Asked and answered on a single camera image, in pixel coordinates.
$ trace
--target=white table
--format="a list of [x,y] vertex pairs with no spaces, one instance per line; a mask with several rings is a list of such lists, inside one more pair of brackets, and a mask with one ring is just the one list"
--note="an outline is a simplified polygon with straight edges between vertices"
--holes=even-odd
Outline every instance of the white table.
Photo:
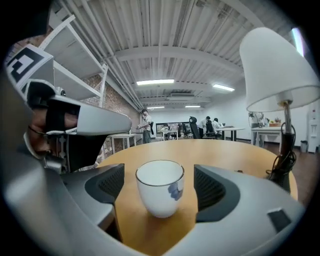
[[251,129],[251,145],[254,144],[255,136],[254,133],[256,133],[256,137],[259,138],[259,135],[276,135],[280,136],[280,145],[279,145],[279,152],[281,151],[281,144],[282,144],[282,136],[281,136],[281,127],[257,127]]
[[165,141],[165,134],[168,134],[168,133],[175,133],[176,139],[178,140],[178,130],[165,130],[165,131],[162,131],[163,141]]
[[136,134],[131,133],[131,134],[125,134],[125,133],[119,133],[119,134],[113,134],[109,136],[111,138],[111,146],[112,146],[112,153],[116,153],[116,147],[115,147],[115,139],[122,139],[122,147],[125,149],[125,139],[126,139],[126,148],[130,148],[130,142],[129,139],[131,137],[134,138],[134,145],[137,145],[137,139],[136,139]]
[[228,127],[228,128],[219,128],[219,129],[214,129],[215,131],[219,132],[222,131],[222,139],[225,140],[225,132],[226,131],[231,131],[231,140],[233,142],[237,141],[237,131],[239,130],[244,130],[245,128],[242,127]]

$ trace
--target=desk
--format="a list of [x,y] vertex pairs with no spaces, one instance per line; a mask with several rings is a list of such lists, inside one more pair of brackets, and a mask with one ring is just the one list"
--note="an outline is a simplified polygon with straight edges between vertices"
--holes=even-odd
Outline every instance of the desk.
[[280,145],[279,145],[279,152],[281,151],[281,144],[282,144],[282,136],[281,136],[281,127],[257,127],[251,129],[251,145],[254,144],[254,133],[256,133],[257,138],[259,135],[277,135],[280,136]]
[[162,133],[163,141],[165,141],[165,134],[168,134],[168,133],[175,133],[176,140],[178,140],[178,130],[165,130],[165,131],[162,131],[161,133]]
[[[194,189],[194,164],[227,170],[242,170],[259,178],[266,176],[276,155],[266,149],[242,142],[212,139],[159,141],[122,150],[104,160],[99,167],[124,163],[124,185],[115,201],[123,243],[151,256],[164,254],[194,226],[198,212]],[[184,190],[177,212],[166,219],[147,212],[139,196],[136,170],[153,160],[171,160],[184,168]],[[298,198],[297,184],[289,174],[291,195]]]
[[225,140],[225,132],[226,131],[231,131],[231,140],[233,142],[237,141],[237,131],[239,130],[244,130],[245,128],[240,128],[240,127],[230,127],[230,128],[220,128],[220,129],[214,129],[215,131],[222,131],[222,139]]
[[125,133],[119,133],[119,134],[113,134],[109,136],[111,138],[111,146],[112,146],[112,154],[116,153],[116,147],[115,147],[115,139],[122,139],[122,147],[125,149],[125,139],[126,139],[126,147],[127,149],[130,148],[130,141],[129,139],[131,137],[134,137],[134,145],[137,145],[137,139],[136,139],[136,134],[131,133],[131,134],[125,134]]

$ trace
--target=floor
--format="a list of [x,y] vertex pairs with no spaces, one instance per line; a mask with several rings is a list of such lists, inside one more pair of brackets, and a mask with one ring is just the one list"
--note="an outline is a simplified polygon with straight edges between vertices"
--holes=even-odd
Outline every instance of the floor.
[[[161,138],[152,138],[151,142],[161,141]],[[137,141],[137,145],[142,143],[142,139]],[[278,154],[279,145],[264,143],[264,148]],[[320,173],[320,153],[301,153],[299,149],[294,149],[296,154],[296,163],[293,167],[293,175],[296,180],[298,189],[298,200],[305,206],[313,194],[314,187],[318,181]]]

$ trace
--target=blue pattern on cup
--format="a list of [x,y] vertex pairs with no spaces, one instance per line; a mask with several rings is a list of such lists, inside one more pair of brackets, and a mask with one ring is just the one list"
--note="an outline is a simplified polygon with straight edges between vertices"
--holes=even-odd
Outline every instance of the blue pattern on cup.
[[171,194],[171,197],[175,200],[178,201],[182,197],[183,189],[179,190],[178,189],[178,182],[171,184],[168,187],[168,191]]

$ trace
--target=white cup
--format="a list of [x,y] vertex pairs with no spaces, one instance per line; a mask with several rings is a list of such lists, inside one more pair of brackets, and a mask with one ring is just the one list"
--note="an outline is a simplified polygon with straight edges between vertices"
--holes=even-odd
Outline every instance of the white cup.
[[141,165],[135,172],[140,197],[146,209],[155,217],[173,215],[181,200],[185,171],[173,161],[155,160]]

